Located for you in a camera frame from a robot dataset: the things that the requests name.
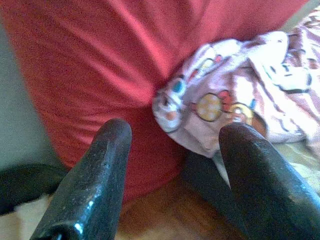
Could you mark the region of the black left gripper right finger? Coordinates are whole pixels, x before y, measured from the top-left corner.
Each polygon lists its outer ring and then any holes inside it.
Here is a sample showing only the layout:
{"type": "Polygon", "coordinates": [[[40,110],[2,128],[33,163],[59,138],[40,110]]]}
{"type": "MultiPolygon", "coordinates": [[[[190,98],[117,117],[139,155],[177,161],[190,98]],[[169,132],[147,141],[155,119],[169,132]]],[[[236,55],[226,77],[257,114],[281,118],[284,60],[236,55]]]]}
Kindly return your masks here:
{"type": "Polygon", "coordinates": [[[219,132],[231,191],[250,240],[317,240],[320,198],[253,127],[239,122],[219,132]]]}

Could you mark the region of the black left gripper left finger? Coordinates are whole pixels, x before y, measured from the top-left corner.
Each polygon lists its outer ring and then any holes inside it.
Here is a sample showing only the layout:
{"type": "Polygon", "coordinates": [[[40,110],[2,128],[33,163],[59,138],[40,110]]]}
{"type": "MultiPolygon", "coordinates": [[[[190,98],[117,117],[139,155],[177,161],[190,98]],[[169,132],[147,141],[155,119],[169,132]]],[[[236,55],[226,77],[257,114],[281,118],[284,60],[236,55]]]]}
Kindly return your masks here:
{"type": "Polygon", "coordinates": [[[59,184],[31,239],[113,240],[131,142],[132,130],[126,121],[107,121],[59,184]]]}

